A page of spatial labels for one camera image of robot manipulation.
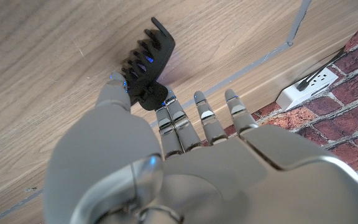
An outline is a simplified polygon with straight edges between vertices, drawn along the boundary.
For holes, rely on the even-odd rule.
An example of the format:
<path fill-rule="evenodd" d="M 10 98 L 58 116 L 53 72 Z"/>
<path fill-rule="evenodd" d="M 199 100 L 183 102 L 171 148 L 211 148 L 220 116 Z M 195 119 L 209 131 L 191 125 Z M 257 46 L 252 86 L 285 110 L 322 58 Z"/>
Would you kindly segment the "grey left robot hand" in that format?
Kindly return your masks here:
<path fill-rule="evenodd" d="M 237 136 L 195 95 L 203 146 L 173 95 L 157 138 L 113 73 L 63 135 L 45 178 L 47 223 L 358 223 L 358 175 L 315 143 L 259 126 L 232 90 Z"/>

